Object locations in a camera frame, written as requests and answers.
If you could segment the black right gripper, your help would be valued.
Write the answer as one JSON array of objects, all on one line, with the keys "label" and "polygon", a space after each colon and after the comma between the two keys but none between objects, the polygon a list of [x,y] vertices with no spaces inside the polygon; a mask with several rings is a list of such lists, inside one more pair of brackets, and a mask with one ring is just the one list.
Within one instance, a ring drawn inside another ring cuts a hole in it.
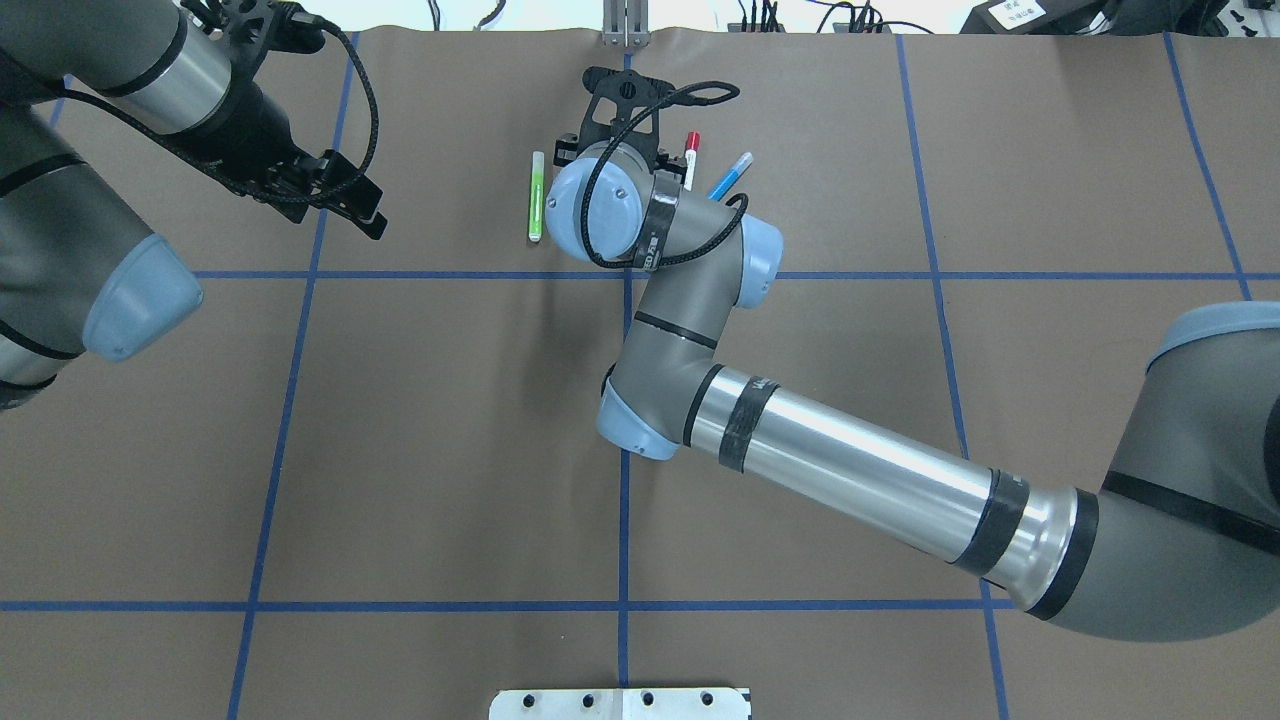
[{"label": "black right gripper", "polygon": [[[585,131],[561,135],[556,140],[556,167],[567,167],[591,147],[603,150],[611,141],[612,138],[605,135]],[[631,158],[632,161],[645,167],[649,172],[676,173],[676,156],[660,146],[660,135],[655,132],[634,131],[627,135],[611,154],[611,159],[622,156]]]}]

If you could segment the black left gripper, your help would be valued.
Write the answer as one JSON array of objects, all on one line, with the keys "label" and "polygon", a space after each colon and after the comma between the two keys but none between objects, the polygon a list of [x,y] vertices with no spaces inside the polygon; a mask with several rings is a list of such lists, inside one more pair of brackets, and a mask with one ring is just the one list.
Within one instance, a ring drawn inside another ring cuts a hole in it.
[{"label": "black left gripper", "polygon": [[317,156],[301,149],[285,113],[257,85],[233,90],[205,120],[205,149],[224,177],[289,199],[268,204],[292,222],[300,222],[315,201],[371,241],[387,232],[388,219],[379,210],[381,188],[335,149]]}]

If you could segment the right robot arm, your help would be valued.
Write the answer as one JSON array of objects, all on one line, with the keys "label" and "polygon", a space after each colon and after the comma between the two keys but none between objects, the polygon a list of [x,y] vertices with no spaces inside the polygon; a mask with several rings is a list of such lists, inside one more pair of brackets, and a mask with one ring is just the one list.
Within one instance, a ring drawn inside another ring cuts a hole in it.
[{"label": "right robot arm", "polygon": [[1002,589],[1071,632],[1180,642],[1277,610],[1277,305],[1179,316],[1144,372],[1102,486],[1037,488],[716,361],[767,296],[780,231],[684,191],[649,140],[556,142],[550,237],[652,272],[602,384],[596,429],[664,461],[714,456]]}]

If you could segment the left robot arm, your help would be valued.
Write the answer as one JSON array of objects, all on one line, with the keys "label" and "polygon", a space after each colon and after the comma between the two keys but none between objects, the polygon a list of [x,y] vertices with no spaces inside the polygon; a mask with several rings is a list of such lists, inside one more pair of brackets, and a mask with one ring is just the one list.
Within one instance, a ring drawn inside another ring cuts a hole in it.
[{"label": "left robot arm", "polygon": [[[289,222],[325,210],[379,240],[367,170],[380,117],[355,42],[296,1],[5,1],[3,19],[3,409],[84,354],[123,363],[204,301],[195,273],[38,114],[97,108],[233,195]],[[337,40],[370,113],[365,155],[303,150],[256,81],[271,53]]]}]

